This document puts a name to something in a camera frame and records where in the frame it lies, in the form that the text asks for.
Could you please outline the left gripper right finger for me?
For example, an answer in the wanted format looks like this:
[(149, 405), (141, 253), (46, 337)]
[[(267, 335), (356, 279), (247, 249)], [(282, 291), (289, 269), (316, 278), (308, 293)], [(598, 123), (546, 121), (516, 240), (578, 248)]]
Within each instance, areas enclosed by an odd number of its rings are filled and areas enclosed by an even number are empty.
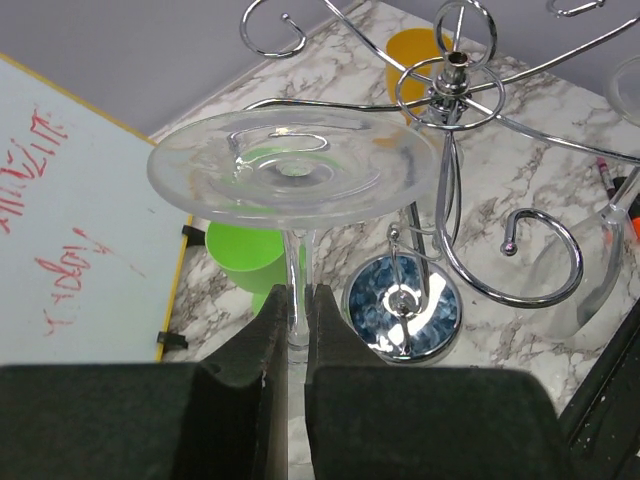
[(518, 370), (385, 363), (330, 287), (309, 317), (305, 416), (319, 479), (571, 479), (553, 404)]

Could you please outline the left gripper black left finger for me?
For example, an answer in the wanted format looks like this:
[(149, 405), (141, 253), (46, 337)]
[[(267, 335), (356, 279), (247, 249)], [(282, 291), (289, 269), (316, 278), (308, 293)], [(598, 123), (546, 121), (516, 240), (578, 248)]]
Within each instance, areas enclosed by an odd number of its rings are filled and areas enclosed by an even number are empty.
[(283, 479), (287, 294), (197, 362), (1, 370), (5, 479)]

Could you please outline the clear wine glass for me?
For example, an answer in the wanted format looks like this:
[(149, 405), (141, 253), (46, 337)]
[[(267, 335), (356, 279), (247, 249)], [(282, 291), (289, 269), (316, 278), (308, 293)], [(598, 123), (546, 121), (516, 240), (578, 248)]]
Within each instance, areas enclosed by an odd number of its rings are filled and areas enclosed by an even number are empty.
[(404, 123), (329, 107), (264, 107), (213, 116), (162, 139), (152, 188), (216, 223), (282, 234), (288, 359), (307, 361), (319, 230), (398, 211), (435, 187), (437, 147)]
[[(605, 97), (625, 120), (639, 124), (638, 56), (622, 62), (610, 74)], [(528, 323), (534, 334), (551, 341), (566, 340), (601, 309), (622, 268), (626, 226), (638, 194), (639, 168), (634, 167), (604, 207), (569, 229), (583, 255), (583, 277), (567, 300), (528, 314)]]

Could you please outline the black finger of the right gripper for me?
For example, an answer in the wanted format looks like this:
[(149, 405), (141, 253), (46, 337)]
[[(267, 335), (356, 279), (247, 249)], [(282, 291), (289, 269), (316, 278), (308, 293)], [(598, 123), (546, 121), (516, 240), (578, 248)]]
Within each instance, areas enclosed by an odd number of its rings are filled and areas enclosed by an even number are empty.
[(639, 359), (634, 305), (560, 415), (580, 479), (639, 477)]

